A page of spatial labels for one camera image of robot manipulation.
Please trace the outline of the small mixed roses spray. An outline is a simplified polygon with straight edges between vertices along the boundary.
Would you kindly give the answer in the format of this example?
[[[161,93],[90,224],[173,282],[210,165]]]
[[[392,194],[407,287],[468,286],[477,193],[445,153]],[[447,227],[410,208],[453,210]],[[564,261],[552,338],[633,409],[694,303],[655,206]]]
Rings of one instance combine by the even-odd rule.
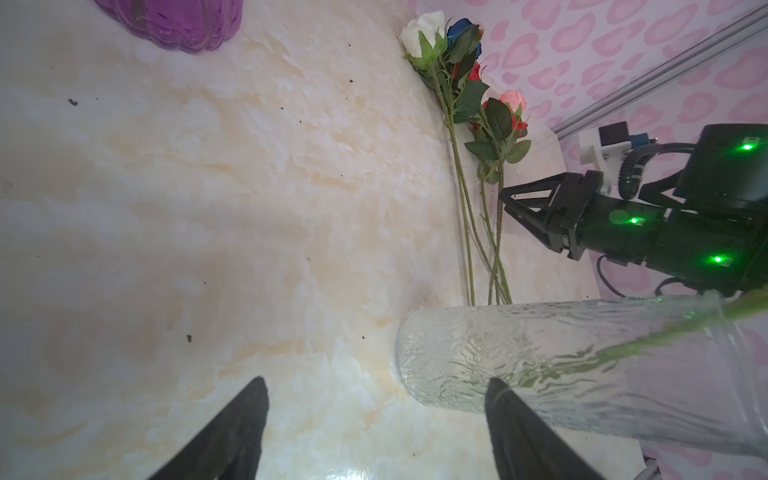
[[[766,312],[767,286],[764,285],[724,303],[715,313],[704,313],[698,316],[687,313],[683,320],[668,322],[660,330],[626,343],[597,351],[593,351],[590,347],[574,356],[557,356],[538,370],[526,370],[516,385],[530,388],[545,380],[557,380],[562,376],[588,373],[605,365],[614,368],[622,360],[647,354],[655,347],[668,346],[689,334],[698,333],[716,325],[734,324]]]

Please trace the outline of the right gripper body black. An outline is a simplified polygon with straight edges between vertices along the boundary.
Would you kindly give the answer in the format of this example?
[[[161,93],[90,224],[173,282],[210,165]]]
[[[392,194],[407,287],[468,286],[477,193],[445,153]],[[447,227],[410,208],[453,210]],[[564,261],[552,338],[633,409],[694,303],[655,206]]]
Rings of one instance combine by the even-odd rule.
[[[548,247],[556,252],[567,251],[567,257],[578,261],[584,247],[580,245],[577,229],[587,207],[599,195],[604,174],[588,170],[585,174],[564,172],[542,181],[549,198],[544,208],[544,227]]]

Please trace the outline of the blue rose stem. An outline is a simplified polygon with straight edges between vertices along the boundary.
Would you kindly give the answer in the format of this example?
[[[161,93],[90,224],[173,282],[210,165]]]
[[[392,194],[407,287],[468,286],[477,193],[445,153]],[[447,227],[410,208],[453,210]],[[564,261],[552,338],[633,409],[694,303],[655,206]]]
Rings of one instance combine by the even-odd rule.
[[[482,53],[483,29],[467,18],[454,22],[447,32],[447,52],[443,59],[451,68],[451,77],[458,82],[478,63]]]

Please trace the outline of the clear glass cylinder vase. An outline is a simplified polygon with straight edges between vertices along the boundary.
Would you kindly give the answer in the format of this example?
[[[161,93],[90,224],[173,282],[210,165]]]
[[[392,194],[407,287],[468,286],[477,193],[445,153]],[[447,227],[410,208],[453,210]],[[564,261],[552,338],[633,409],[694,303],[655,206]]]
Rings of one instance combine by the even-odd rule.
[[[408,393],[480,413],[492,379],[554,427],[767,454],[747,313],[719,293],[422,309],[396,337]]]

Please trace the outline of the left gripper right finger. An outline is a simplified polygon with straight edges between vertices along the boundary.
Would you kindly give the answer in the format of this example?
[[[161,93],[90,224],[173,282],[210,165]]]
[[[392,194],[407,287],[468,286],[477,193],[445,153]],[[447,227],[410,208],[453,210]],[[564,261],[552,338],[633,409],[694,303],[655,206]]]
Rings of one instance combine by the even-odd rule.
[[[601,475],[564,442],[501,379],[490,380],[485,415],[501,479],[599,479]]]

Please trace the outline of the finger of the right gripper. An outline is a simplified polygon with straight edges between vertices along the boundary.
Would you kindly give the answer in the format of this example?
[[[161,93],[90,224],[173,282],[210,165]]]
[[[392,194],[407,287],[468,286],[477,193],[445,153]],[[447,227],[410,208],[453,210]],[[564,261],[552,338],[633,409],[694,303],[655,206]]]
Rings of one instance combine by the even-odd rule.
[[[565,180],[560,173],[530,183],[505,187],[499,192],[504,211],[537,240],[548,240],[551,202]]]

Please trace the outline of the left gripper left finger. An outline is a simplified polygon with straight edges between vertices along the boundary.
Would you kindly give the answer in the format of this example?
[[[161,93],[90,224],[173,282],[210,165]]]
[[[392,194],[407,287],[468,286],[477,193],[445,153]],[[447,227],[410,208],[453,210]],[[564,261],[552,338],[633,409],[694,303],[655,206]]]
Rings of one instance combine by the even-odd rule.
[[[265,380],[251,380],[154,479],[254,480],[269,410]]]

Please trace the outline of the purple glass vase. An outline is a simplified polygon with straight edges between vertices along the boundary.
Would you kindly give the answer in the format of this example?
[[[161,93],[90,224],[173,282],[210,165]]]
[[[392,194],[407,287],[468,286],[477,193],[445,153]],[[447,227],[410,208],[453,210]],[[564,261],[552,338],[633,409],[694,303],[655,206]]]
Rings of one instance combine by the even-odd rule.
[[[243,18],[243,0],[96,0],[131,34],[165,50],[213,51],[231,39]]]

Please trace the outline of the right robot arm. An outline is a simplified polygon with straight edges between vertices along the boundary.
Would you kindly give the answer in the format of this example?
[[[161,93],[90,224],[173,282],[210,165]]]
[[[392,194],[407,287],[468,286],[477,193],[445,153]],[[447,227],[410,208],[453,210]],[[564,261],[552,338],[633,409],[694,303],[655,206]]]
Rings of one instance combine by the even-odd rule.
[[[711,124],[693,143],[582,131],[584,173],[503,189],[505,211],[549,250],[643,265],[725,296],[767,282],[767,128]]]

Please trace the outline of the white rose stem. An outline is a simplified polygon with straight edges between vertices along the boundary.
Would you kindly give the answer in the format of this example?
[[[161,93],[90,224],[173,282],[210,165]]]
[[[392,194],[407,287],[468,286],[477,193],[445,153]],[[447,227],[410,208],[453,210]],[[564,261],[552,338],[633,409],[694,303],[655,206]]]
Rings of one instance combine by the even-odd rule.
[[[467,300],[470,306],[475,306],[476,287],[471,250],[470,205],[468,194],[465,191],[466,182],[462,162],[458,153],[451,81],[443,62],[443,57],[448,52],[448,29],[444,13],[438,10],[418,15],[402,28],[399,40],[413,69],[436,94],[443,116],[443,125],[447,130],[459,198]]]

